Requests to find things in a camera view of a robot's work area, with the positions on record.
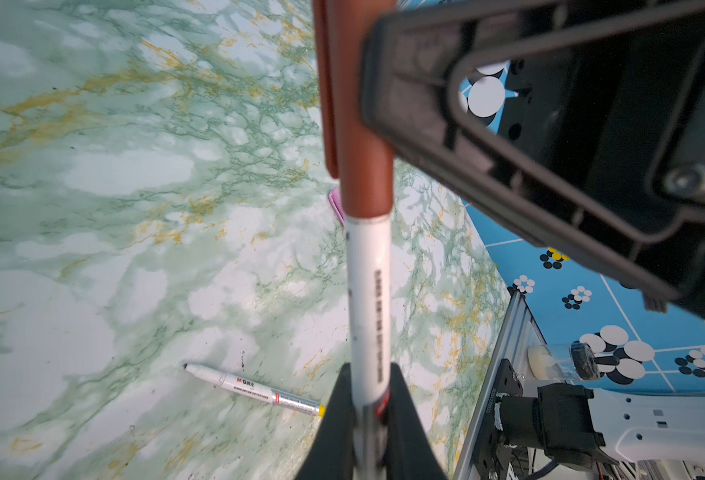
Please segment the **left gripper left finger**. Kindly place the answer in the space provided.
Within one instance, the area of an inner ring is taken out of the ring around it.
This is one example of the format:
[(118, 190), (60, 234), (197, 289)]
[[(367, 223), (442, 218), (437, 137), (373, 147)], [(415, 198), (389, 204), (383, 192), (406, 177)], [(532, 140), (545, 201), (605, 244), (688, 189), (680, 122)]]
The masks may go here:
[(355, 457), (353, 430), (355, 411), (352, 405), (352, 376), (350, 364), (340, 369), (334, 384), (328, 409), (322, 418), (316, 438), (306, 460), (296, 473), (295, 480), (343, 479), (352, 480)]

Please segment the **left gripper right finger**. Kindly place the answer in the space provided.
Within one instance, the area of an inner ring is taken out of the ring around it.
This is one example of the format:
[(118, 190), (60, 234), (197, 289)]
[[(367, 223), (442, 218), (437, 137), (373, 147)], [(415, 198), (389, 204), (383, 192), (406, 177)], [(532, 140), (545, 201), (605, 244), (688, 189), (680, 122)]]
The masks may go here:
[(401, 369), (390, 367), (387, 406), (386, 478), (393, 480), (447, 477), (429, 445)]

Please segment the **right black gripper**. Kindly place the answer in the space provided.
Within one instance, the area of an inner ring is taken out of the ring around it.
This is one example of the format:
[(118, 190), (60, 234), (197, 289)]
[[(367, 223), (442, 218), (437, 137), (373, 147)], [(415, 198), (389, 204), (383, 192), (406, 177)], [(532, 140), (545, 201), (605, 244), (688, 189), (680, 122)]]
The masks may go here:
[(385, 14), (365, 123), (520, 236), (705, 319), (705, 1)]

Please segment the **brown pen cap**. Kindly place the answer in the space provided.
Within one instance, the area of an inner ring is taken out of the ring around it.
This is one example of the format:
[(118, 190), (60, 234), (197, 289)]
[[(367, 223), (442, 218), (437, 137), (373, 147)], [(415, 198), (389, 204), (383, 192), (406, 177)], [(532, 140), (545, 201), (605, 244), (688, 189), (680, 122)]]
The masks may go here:
[(312, 1), (326, 169), (340, 180), (344, 213), (384, 216), (393, 207), (393, 152), (361, 117), (362, 56), (375, 20), (394, 1)]

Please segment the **pink pen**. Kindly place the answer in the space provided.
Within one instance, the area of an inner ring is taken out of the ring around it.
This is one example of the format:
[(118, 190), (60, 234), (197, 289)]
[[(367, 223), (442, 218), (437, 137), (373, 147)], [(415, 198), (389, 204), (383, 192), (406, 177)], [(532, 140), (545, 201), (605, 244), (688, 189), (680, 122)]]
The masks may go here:
[(342, 208), (342, 194), (340, 194), (340, 188), (336, 187), (328, 193), (328, 201), (330, 202), (330, 206), (332, 206), (332, 210), (334, 210), (334, 214), (336, 214), (336, 218), (338, 218), (338, 221), (342, 224), (342, 227), (346, 227), (346, 214), (344, 214), (344, 208)]

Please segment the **white pen brown end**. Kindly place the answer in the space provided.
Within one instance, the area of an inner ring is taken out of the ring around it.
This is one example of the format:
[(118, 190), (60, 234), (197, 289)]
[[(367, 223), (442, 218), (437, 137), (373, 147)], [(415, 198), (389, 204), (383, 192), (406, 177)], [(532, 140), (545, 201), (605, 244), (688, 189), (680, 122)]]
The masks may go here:
[(381, 477), (386, 450), (383, 416), (390, 378), (390, 246), (388, 214), (346, 218), (353, 446), (360, 479)]

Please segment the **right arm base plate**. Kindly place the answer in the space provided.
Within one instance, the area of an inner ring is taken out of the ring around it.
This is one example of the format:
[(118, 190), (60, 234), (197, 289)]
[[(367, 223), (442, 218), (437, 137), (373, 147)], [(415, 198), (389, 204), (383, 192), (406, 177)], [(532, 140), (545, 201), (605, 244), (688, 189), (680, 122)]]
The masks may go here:
[(522, 394), (512, 364), (507, 359), (500, 360), (481, 396), (480, 424), (471, 456), (472, 472), (478, 479), (507, 478), (512, 454), (502, 430), (500, 405), (503, 398)]

